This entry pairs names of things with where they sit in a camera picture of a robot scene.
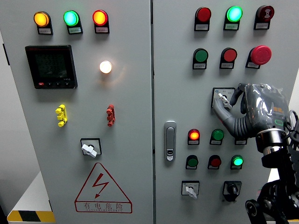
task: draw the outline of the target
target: yellow terminal block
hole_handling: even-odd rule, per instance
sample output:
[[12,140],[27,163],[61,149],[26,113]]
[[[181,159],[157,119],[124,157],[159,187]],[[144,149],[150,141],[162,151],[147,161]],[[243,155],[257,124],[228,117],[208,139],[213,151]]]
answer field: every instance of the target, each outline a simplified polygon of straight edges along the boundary
[[65,123],[67,122],[67,115],[66,115],[66,109],[65,105],[61,104],[56,110],[55,110],[57,115],[57,120],[60,120],[58,123],[59,127],[63,127]]

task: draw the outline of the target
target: green indicator light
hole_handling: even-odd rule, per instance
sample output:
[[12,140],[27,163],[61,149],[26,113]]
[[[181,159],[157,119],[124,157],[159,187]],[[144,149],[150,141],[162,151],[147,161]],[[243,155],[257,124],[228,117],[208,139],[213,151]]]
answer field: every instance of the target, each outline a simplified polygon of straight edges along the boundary
[[188,165],[189,165],[190,167],[195,167],[195,166],[197,166],[197,164],[198,164],[198,161],[197,161],[196,159],[190,159],[190,160],[188,161]]
[[275,120],[275,124],[279,125],[279,126],[283,126],[284,123],[281,120]]
[[64,21],[68,26],[76,26],[79,22],[79,16],[75,11],[67,11],[64,13]]
[[212,137],[216,140],[216,141],[221,141],[224,138],[224,133],[221,129],[217,129],[215,131],[212,132]]
[[227,12],[227,18],[231,22],[238,22],[243,15],[243,11],[239,6],[233,6],[229,8]]
[[240,155],[236,155],[233,157],[233,164],[235,166],[240,166],[243,164],[243,158]]
[[195,54],[195,59],[198,62],[204,62],[207,59],[207,52],[205,50],[199,50]]

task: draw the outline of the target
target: triangular warning sign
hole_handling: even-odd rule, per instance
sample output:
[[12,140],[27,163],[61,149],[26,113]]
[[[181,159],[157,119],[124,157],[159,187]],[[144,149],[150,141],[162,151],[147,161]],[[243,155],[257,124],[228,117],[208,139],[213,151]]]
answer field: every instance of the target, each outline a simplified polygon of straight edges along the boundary
[[97,162],[80,190],[77,212],[132,213],[132,203],[104,166]]

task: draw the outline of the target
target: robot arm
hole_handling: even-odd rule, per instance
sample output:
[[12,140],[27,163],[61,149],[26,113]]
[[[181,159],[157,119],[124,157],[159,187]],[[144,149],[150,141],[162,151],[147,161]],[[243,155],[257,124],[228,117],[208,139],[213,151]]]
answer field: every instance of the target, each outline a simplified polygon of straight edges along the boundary
[[230,104],[235,105],[242,94],[244,117],[233,117],[220,99],[214,99],[214,112],[233,137],[255,137],[257,149],[263,153],[263,166],[277,168],[280,178],[266,183],[257,201],[246,202],[248,216],[252,224],[265,224],[264,213],[277,224],[287,224],[288,219],[299,218],[299,121],[295,131],[291,130],[288,102],[280,89],[267,84],[239,84]]

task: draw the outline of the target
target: yellow black hazard stripe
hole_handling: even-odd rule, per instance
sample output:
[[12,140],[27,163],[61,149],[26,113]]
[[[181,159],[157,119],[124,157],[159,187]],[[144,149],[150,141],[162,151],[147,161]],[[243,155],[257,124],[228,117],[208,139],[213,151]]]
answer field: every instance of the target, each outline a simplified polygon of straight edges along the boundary
[[52,211],[11,211],[7,220],[10,222],[55,223]]

